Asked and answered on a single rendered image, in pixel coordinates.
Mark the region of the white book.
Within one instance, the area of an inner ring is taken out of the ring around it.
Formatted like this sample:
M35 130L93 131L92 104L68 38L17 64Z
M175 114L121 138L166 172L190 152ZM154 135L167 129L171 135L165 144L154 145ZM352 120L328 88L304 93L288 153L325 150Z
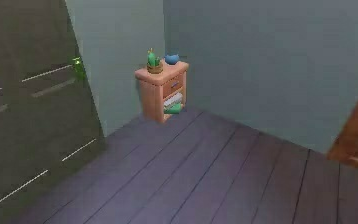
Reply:
M173 95L172 97L168 98L164 103L163 105L165 107L169 107L170 105L172 104L177 104L177 103L180 103L182 101L182 98L183 98L183 95L178 92L176 93L175 95Z

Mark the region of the green cactus in brown pot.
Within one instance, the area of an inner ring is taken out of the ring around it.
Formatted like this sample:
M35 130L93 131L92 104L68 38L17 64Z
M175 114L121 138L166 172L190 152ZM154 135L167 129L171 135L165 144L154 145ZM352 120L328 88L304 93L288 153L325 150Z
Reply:
M151 74L159 74L163 71L160 58L155 55L152 48L147 51L147 70Z

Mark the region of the pink wooden nightstand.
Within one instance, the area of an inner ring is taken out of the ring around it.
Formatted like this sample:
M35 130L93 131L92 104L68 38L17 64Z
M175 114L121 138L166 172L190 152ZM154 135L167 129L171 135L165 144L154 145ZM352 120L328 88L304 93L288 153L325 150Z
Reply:
M175 94L182 95L181 107L187 101L187 71L189 64L179 61L175 65L169 65L164 60L160 62L162 71L152 74L148 68L135 71L135 77L139 82L140 99L143 115L149 119L164 123L171 114L164 113L164 103Z

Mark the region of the dark grey-brown wardrobe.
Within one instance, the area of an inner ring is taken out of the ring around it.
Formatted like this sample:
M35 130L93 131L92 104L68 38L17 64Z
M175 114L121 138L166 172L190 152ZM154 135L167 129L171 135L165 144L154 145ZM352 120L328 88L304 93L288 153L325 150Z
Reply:
M0 224L104 147L66 0L0 0Z

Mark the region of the blue bowl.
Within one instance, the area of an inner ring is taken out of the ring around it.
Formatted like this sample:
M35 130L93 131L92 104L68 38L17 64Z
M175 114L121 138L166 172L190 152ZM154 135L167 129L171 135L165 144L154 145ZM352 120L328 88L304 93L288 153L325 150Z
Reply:
M166 55L164 59L168 65L175 65L179 61L179 55L178 54Z

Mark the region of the green book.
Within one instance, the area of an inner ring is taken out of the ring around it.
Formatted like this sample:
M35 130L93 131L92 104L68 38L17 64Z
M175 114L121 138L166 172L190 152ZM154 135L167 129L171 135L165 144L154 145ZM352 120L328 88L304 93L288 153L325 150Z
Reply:
M177 104L173 104L171 107L166 108L164 110L165 114L178 114L182 109L182 104L181 103L177 103Z

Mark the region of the brown wooden furniture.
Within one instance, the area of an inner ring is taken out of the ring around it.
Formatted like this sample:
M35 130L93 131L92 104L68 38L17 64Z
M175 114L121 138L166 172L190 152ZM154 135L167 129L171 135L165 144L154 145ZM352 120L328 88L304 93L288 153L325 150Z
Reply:
M327 157L358 168L358 102Z

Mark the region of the green plant leaf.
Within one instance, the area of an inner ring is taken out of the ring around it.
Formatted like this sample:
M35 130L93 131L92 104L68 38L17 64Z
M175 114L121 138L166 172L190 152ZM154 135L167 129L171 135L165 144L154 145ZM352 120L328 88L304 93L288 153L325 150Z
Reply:
M72 66L74 68L76 77L79 80L84 80L86 77L86 73L85 73L85 68L82 59L80 57L76 57L72 59L72 62L73 62Z

